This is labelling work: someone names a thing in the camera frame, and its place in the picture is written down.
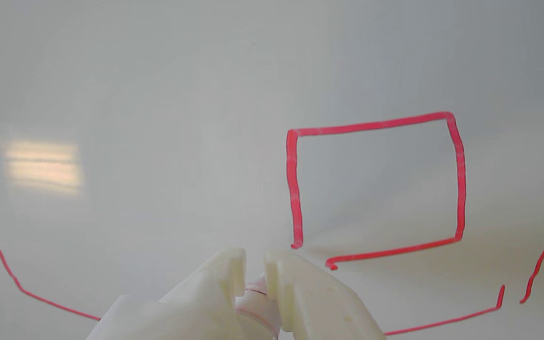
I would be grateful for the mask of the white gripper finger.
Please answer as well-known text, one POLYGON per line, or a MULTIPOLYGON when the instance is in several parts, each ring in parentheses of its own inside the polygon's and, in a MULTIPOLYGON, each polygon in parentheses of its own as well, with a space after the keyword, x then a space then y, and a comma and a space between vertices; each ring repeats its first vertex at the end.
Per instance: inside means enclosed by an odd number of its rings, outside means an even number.
POLYGON ((173 340, 243 340, 235 300, 245 292, 246 252, 220 250, 169 290, 160 303, 170 308, 173 340))
POLYGON ((296 340, 384 340, 361 298, 343 282, 287 250, 264 256, 268 297, 281 329, 296 340))

